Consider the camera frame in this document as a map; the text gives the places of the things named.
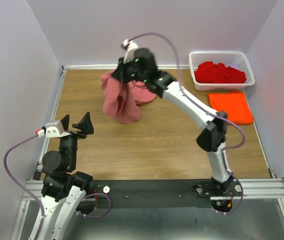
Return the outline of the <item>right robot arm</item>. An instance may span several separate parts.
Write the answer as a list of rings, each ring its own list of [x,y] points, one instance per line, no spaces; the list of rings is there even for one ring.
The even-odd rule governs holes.
[[[123,84],[132,81],[143,83],[149,91],[176,105],[195,121],[201,129],[196,142],[207,153],[212,170],[209,189],[218,196],[225,195],[234,180],[224,153],[227,114],[206,106],[175,77],[159,70],[155,57],[148,48],[125,47],[124,50],[125,55],[119,58],[112,76]]]

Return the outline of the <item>pink t-shirt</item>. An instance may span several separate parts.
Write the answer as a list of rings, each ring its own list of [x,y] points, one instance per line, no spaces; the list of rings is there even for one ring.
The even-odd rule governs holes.
[[[103,112],[108,117],[123,124],[140,119],[139,105],[147,104],[157,98],[142,82],[121,83],[112,77],[110,70],[101,76],[102,91],[105,96]]]

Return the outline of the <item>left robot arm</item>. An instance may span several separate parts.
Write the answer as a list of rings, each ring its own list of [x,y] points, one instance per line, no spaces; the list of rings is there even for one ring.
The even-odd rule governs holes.
[[[94,133],[90,113],[72,125],[70,116],[54,120],[44,127],[45,137],[59,139],[59,149],[46,152],[42,158],[42,172],[45,173],[41,190],[41,201],[31,240],[50,240],[65,228],[79,202],[93,191],[93,177],[75,171],[78,140]]]

